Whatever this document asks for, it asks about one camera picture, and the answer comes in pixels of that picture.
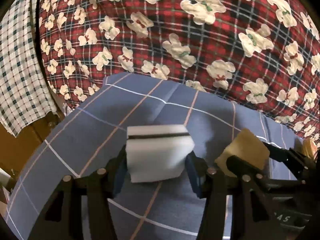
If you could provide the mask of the yellow sponge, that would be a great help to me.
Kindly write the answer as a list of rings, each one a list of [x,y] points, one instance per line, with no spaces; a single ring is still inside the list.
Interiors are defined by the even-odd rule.
[[[236,155],[241,160],[263,170],[269,159],[268,148],[249,130],[244,128],[215,160],[218,167],[229,177],[236,177],[226,164],[227,159]]]

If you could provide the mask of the white black melamine sponge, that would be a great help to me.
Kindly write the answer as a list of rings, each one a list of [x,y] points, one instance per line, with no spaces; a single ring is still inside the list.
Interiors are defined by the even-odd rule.
[[[184,125],[129,126],[126,159],[132,183],[177,178],[195,143]]]

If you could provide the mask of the gold lid round tin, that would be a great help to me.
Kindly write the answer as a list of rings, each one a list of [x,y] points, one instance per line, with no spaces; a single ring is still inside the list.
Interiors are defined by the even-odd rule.
[[[302,154],[315,160],[318,148],[312,138],[304,139],[302,144]]]

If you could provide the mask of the blue plaid table cloth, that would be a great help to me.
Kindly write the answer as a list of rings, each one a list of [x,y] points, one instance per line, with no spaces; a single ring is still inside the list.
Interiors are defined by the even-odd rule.
[[[291,181],[285,125],[172,81],[117,74],[59,124],[7,207],[18,239],[234,239],[266,207],[270,238],[293,215],[258,189]]]

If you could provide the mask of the red plaid bear blanket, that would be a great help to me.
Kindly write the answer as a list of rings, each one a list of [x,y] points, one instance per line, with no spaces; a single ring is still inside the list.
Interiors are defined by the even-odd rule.
[[[68,109],[122,72],[216,94],[319,143],[319,29],[301,0],[39,0],[49,87]]]

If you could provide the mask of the green white checked cloth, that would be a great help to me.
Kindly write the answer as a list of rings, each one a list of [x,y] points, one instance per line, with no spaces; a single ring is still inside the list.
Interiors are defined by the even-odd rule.
[[[36,55],[37,0],[15,0],[1,20],[1,124],[18,136],[56,111]]]

